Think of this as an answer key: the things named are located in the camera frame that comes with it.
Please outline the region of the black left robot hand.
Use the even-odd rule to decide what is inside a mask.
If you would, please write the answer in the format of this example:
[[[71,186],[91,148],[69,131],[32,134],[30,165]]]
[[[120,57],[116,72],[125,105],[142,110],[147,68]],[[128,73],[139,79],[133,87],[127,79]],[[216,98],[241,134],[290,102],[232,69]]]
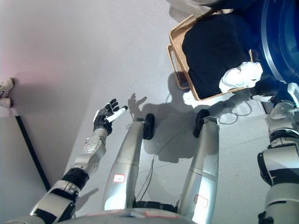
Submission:
[[[93,119],[93,131],[105,129],[107,134],[112,133],[112,122],[128,110],[128,106],[119,107],[118,101],[114,98],[102,109],[98,110]]]

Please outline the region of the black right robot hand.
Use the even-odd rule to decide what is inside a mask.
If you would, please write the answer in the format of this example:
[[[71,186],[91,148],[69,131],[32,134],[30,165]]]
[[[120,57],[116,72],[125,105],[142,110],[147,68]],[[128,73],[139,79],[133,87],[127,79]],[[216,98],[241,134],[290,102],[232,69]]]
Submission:
[[[250,98],[260,102],[271,102],[271,99],[284,87],[285,82],[281,80],[260,80],[250,89]]]

